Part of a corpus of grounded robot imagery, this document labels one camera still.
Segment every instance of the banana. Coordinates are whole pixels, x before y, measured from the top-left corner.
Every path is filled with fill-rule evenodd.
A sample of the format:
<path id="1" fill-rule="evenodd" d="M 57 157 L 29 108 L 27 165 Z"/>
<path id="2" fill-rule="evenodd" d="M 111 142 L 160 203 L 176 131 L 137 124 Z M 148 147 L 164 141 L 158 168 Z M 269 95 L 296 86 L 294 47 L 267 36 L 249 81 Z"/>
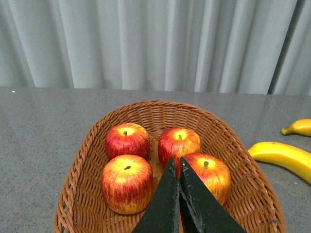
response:
<path id="1" fill-rule="evenodd" d="M 284 167 L 311 184 L 311 153 L 279 142 L 259 142 L 248 152 L 255 160 Z"/>
<path id="2" fill-rule="evenodd" d="M 295 121 L 292 125 L 282 129 L 283 135 L 292 133 L 311 137 L 311 119 L 300 119 Z"/>

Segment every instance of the curtain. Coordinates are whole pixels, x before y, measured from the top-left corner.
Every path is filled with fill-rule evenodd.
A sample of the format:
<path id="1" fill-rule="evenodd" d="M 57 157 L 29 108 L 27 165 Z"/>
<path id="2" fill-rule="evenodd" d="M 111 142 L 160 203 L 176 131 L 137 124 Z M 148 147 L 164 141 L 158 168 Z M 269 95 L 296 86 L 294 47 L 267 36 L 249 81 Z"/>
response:
<path id="1" fill-rule="evenodd" d="M 311 1 L 1 0 L 0 86 L 311 95 Z"/>

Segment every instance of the fake apple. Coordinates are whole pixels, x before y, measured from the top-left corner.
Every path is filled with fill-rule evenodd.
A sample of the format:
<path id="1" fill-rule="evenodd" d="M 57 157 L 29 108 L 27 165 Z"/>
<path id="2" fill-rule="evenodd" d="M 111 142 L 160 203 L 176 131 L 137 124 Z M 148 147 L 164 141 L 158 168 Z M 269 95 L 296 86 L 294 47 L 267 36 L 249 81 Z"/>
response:
<path id="1" fill-rule="evenodd" d="M 226 164 L 206 153 L 190 153 L 184 158 L 217 201 L 224 206 L 231 186 L 230 170 Z"/>
<path id="2" fill-rule="evenodd" d="M 135 214 L 145 209 L 153 196 L 149 162 L 138 155 L 119 155 L 104 167 L 101 189 L 105 203 L 118 214 Z"/>
<path id="3" fill-rule="evenodd" d="M 118 155 L 134 154 L 149 160 L 150 139 L 147 131 L 140 125 L 125 123 L 113 127 L 107 133 L 105 148 L 108 159 Z"/>
<path id="4" fill-rule="evenodd" d="M 192 130 L 170 128 L 159 138 L 159 161 L 165 167 L 170 157 L 173 157 L 178 177 L 180 177 L 180 158 L 192 152 L 201 152 L 200 137 Z"/>

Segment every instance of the table surface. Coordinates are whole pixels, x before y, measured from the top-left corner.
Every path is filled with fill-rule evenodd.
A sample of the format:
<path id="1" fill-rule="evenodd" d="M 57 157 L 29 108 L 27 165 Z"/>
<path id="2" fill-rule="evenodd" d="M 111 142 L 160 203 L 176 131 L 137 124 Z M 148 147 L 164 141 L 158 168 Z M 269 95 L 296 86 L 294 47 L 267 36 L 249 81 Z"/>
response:
<path id="1" fill-rule="evenodd" d="M 59 195 L 88 131 L 107 113 L 142 100 L 206 109 L 247 149 L 277 141 L 311 152 L 310 137 L 280 133 L 311 118 L 307 96 L 0 87 L 0 232 L 53 232 Z M 279 166 L 259 165 L 282 205 L 287 232 L 309 232 L 311 185 Z"/>

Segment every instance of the wicker basket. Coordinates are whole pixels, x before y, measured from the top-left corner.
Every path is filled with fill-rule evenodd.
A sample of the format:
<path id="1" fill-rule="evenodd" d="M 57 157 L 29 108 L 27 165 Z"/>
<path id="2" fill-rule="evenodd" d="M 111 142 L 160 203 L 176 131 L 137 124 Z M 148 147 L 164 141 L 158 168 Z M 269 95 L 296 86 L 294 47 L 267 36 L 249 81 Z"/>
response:
<path id="1" fill-rule="evenodd" d="M 194 130 L 201 138 L 203 152 L 220 158 L 231 171 L 231 194 L 225 206 L 231 216 L 248 233 L 286 232 L 274 190 L 232 129 L 214 114 L 195 106 L 154 100 L 121 107 L 89 131 L 60 195 L 54 219 L 56 233 L 125 233 L 138 223 L 143 212 L 129 216 L 114 213 L 105 205 L 100 189 L 101 173 L 108 161 L 106 133 L 113 126 L 129 122 L 148 131 L 155 184 L 163 172 L 157 158 L 159 136 L 170 127 Z"/>

